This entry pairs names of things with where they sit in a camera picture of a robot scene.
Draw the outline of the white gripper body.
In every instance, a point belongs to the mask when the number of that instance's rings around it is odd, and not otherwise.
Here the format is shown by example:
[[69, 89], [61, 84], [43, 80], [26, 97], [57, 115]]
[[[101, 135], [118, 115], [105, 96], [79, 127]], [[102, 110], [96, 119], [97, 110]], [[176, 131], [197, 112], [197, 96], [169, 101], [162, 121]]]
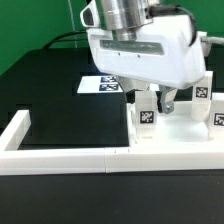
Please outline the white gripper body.
[[177, 89], [205, 76], [194, 15], [180, 5], [92, 1], [80, 13], [97, 68]]

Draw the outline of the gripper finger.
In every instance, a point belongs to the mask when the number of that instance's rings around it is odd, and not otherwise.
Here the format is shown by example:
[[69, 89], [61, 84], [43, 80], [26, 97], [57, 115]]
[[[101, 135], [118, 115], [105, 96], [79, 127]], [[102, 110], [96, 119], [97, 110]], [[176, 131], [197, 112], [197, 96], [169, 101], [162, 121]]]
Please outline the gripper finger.
[[122, 90], [125, 93], [135, 90], [135, 91], [137, 91], [137, 95], [140, 97], [149, 97], [150, 96], [150, 90], [149, 90], [150, 83], [149, 82], [132, 79], [132, 78], [127, 78], [127, 77], [122, 77], [122, 76], [118, 76], [117, 80], [118, 80], [118, 83], [120, 84]]
[[177, 89], [168, 86], [159, 86], [158, 110], [160, 113], [170, 114], [174, 111], [174, 99]]

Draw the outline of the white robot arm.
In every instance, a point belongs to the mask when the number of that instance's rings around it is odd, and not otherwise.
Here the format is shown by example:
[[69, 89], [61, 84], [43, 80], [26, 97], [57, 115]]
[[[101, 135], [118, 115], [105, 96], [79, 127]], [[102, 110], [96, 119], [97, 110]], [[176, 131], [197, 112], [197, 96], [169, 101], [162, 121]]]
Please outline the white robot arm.
[[159, 86], [160, 111], [174, 111], [179, 89], [205, 76], [194, 15], [150, 0], [91, 0], [81, 11], [92, 57], [107, 74]]

